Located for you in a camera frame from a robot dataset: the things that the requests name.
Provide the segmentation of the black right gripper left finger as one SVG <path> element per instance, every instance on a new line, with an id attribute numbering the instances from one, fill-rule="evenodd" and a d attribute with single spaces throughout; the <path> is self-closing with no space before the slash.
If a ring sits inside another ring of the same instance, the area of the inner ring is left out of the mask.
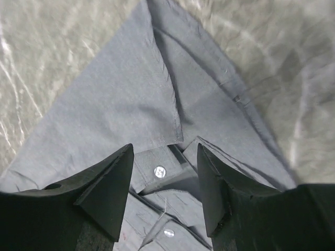
<path id="1" fill-rule="evenodd" d="M 44 189 L 1 193 L 1 250 L 112 250 L 133 169 L 127 144 Z"/>

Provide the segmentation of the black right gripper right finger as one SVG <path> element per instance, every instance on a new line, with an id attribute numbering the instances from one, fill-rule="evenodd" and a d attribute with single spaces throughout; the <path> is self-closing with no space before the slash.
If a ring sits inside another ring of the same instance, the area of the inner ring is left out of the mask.
<path id="1" fill-rule="evenodd" d="M 279 191 L 229 167 L 203 145 L 197 172 L 214 250 L 334 250 L 334 185 Z"/>

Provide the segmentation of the grey long sleeve shirt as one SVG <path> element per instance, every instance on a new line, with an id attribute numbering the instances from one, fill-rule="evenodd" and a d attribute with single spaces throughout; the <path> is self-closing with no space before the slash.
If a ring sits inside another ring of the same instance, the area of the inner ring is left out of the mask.
<path id="1" fill-rule="evenodd" d="M 174 1 L 140 1 L 55 101 L 1 178 L 42 189 L 134 147 L 117 250 L 211 250 L 198 144 L 278 190 L 294 188 L 271 133 L 231 61 Z"/>

